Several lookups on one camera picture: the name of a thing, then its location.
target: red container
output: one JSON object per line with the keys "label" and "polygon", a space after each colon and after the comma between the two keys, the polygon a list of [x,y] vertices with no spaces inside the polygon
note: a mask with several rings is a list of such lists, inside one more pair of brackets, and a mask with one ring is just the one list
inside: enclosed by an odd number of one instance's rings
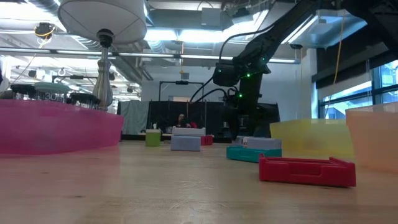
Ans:
{"label": "red container", "polygon": [[213,136],[202,136],[200,138],[201,146],[211,146],[213,144]]}
{"label": "red container", "polygon": [[329,160],[288,159],[260,155],[261,181],[355,187],[355,164],[333,157]]}
{"label": "red container", "polygon": [[0,154],[41,155],[116,146],[123,117],[52,101],[0,100]]}

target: black frame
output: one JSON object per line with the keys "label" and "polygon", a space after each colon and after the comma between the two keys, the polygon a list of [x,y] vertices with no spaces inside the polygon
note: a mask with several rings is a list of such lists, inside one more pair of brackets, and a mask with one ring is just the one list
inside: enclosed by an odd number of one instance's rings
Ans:
{"label": "black frame", "polygon": [[[178,81],[176,81],[176,82],[171,82],[171,81],[160,81],[159,82],[159,101],[160,101],[160,97],[162,96],[162,84],[163,83],[174,83],[174,84],[176,84],[176,85],[183,85],[183,84],[178,84]],[[204,83],[201,83],[201,82],[186,82],[186,83],[188,83],[188,85],[189,84],[199,84],[199,85],[201,85],[201,96],[203,97],[203,95],[205,94],[205,87],[204,87]]]}
{"label": "black frame", "polygon": [[334,100],[324,102],[323,99],[318,99],[318,117],[325,118],[325,107],[335,103],[341,103],[349,100],[356,100],[370,96],[372,98],[372,105],[382,104],[382,94],[391,91],[398,91],[398,84],[382,87],[382,77],[380,73],[380,67],[371,70],[372,76],[372,90],[365,91],[363,93],[357,93],[351,96],[344,96]]}

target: translucent yellow container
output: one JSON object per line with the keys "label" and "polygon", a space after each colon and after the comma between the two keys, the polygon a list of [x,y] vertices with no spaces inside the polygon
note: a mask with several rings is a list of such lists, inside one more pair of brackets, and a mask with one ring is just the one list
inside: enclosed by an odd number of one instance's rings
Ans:
{"label": "translucent yellow container", "polygon": [[346,110],[360,166],[398,172],[398,103]]}
{"label": "translucent yellow container", "polygon": [[274,139],[282,140],[284,156],[354,159],[345,120],[300,119],[271,124]]}

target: teal tray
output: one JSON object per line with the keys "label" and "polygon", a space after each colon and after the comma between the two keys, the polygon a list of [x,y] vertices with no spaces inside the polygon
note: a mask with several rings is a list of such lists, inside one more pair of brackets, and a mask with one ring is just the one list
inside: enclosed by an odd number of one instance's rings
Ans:
{"label": "teal tray", "polygon": [[246,162],[259,162],[259,155],[264,154],[270,157],[282,157],[281,149],[247,149],[243,146],[228,146],[226,148],[226,158]]}

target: glass window pane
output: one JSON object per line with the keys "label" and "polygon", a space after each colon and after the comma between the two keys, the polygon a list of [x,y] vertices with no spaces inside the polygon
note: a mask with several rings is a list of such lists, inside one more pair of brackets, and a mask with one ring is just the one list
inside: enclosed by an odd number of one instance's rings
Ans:
{"label": "glass window pane", "polygon": [[358,108],[362,106],[370,106],[372,105],[372,98],[364,97],[355,100],[348,100],[340,103],[334,103],[329,106],[329,109],[326,113],[326,109],[328,105],[325,105],[325,118],[326,119],[346,119],[346,110]]}
{"label": "glass window pane", "polygon": [[397,84],[398,60],[380,66],[381,87]]}
{"label": "glass window pane", "polygon": [[398,91],[391,91],[388,93],[383,93],[382,95],[383,103],[392,103],[398,101]]}
{"label": "glass window pane", "polygon": [[[366,83],[362,83],[357,86],[343,90],[341,92],[335,93],[331,96],[331,99],[334,100],[337,98],[351,96],[351,95],[355,95],[357,93],[364,93],[364,92],[371,91],[371,90],[372,90],[372,81],[368,81]],[[330,96],[327,96],[323,99],[323,101],[327,102],[327,101],[329,101],[329,98],[330,98]]]}

